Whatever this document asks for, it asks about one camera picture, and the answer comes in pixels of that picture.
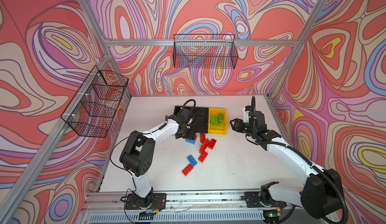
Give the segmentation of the red lego brick small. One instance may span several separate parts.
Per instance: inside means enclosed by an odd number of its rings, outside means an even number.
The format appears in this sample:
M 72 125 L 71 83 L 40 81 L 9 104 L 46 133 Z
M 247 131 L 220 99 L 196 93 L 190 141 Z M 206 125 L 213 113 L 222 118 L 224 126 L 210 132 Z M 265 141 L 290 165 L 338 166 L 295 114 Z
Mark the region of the red lego brick small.
M 200 142 L 203 144 L 206 140 L 206 135 L 204 133 L 200 134 Z

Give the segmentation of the blue lego brick top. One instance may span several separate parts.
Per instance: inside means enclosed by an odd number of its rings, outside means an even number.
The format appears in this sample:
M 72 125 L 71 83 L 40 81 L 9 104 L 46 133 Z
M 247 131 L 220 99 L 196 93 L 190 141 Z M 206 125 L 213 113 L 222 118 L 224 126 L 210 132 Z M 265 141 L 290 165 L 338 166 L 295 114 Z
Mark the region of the blue lego brick top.
M 186 141 L 187 143 L 189 143 L 189 144 L 195 145 L 196 142 L 197 142 L 197 139 L 193 139 L 193 140 L 186 139 L 185 141 Z

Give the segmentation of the blue lego brick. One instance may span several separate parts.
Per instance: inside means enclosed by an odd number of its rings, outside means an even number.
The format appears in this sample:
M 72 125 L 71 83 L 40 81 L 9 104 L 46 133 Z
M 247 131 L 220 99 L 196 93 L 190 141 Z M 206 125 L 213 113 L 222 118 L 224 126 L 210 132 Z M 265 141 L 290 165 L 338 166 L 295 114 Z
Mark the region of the blue lego brick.
M 196 142 L 197 142 L 197 139 L 193 139 L 193 140 L 186 139 L 185 141 L 186 141 L 187 143 L 189 143 L 189 144 L 195 145 Z
M 195 158 L 192 156 L 192 155 L 189 155 L 188 157 L 187 157 L 187 160 L 189 161 L 189 163 L 193 166 L 193 167 L 195 167 L 198 163 L 197 163 L 197 161 L 195 160 Z

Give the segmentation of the green lego brick large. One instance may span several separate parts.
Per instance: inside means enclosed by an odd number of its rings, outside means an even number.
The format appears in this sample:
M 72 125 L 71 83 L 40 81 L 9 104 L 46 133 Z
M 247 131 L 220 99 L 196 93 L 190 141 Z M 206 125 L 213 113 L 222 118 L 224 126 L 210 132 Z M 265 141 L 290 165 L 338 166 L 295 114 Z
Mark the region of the green lego brick large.
M 221 123 L 219 122 L 218 116 L 216 116 L 215 114 L 211 114 L 210 121 L 211 121 L 211 125 L 215 125 L 215 126 L 221 125 Z

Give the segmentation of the red arch lego piece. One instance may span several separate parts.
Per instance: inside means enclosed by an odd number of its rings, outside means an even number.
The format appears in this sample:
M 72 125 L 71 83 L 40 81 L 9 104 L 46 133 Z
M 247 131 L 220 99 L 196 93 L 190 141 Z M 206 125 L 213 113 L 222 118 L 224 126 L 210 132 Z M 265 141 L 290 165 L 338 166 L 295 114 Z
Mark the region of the red arch lego piece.
M 200 150 L 199 150 L 200 154 L 206 150 L 206 148 L 208 147 L 209 144 L 210 144 L 210 140 L 209 140 L 209 139 L 206 139 L 206 140 L 202 143 L 202 145 L 201 145 L 201 147 L 200 147 Z

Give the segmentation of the green lego brick front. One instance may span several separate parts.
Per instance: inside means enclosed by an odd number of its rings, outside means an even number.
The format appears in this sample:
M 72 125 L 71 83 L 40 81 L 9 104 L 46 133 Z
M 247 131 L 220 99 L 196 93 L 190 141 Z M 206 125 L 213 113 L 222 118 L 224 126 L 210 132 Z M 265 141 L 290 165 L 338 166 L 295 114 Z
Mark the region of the green lego brick front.
M 224 122 L 224 114 L 221 112 L 218 114 L 218 122 L 219 124 L 222 124 Z

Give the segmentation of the red lego brick top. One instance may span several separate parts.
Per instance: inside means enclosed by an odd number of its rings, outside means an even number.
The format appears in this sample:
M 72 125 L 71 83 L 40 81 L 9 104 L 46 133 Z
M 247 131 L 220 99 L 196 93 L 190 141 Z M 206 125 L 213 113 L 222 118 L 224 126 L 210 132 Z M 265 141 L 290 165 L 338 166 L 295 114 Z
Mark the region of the red lego brick top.
M 211 139 L 211 141 L 210 141 L 210 143 L 208 145 L 208 148 L 212 150 L 214 148 L 216 142 L 217 142 L 217 140 Z

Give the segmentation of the red lego brick front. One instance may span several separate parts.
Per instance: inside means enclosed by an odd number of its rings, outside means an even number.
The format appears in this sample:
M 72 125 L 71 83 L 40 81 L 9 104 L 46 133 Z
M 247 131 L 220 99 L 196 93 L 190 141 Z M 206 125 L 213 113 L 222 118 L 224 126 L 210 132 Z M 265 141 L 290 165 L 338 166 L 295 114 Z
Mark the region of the red lego brick front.
M 194 166 L 192 164 L 189 164 L 188 166 L 186 166 L 183 171 L 182 171 L 182 174 L 184 176 L 187 176 L 192 170 L 194 169 Z

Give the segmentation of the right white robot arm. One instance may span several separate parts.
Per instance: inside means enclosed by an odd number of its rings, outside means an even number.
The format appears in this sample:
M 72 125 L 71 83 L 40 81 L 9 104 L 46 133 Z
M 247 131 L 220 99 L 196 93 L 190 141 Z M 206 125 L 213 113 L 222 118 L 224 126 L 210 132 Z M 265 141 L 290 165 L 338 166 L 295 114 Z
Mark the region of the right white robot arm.
M 262 147 L 279 158 L 300 179 L 302 187 L 281 187 L 272 181 L 262 185 L 256 200 L 265 207 L 278 202 L 303 208 L 311 217 L 334 223 L 328 215 L 341 210 L 338 221 L 346 224 L 349 219 L 341 177 L 334 169 L 326 169 L 288 144 L 275 130 L 268 129 L 265 116 L 252 103 L 244 108 L 244 117 L 230 121 L 233 131 L 243 133 L 250 143 Z

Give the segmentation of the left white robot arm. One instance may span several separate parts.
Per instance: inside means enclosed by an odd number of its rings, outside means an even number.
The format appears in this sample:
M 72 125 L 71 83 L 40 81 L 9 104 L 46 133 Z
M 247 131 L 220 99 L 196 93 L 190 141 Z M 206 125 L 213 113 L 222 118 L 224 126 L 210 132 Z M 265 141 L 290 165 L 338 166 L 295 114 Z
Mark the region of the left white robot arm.
M 194 140 L 196 131 L 193 127 L 195 107 L 183 106 L 177 114 L 165 117 L 165 121 L 146 131 L 133 131 L 119 157 L 123 168 L 133 179 L 133 196 L 138 206 L 148 207 L 153 200 L 153 187 L 147 175 L 151 167 L 155 146 L 169 136 L 176 139 Z

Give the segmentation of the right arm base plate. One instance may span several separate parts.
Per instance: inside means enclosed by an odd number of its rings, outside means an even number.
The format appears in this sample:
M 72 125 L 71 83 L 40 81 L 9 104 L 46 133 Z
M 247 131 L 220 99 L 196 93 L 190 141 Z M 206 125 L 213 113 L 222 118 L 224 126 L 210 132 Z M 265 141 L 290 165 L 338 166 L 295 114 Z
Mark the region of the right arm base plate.
M 248 191 L 241 199 L 246 202 L 248 208 L 285 208 L 287 204 L 275 201 L 267 191 Z

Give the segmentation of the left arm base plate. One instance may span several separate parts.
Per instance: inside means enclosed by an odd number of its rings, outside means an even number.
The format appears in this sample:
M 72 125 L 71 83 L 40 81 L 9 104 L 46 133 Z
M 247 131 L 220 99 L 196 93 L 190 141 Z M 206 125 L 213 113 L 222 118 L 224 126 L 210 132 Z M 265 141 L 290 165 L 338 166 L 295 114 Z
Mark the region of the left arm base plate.
M 158 210 L 161 211 L 166 206 L 166 193 L 150 193 L 145 198 L 130 193 L 121 198 L 125 210 Z

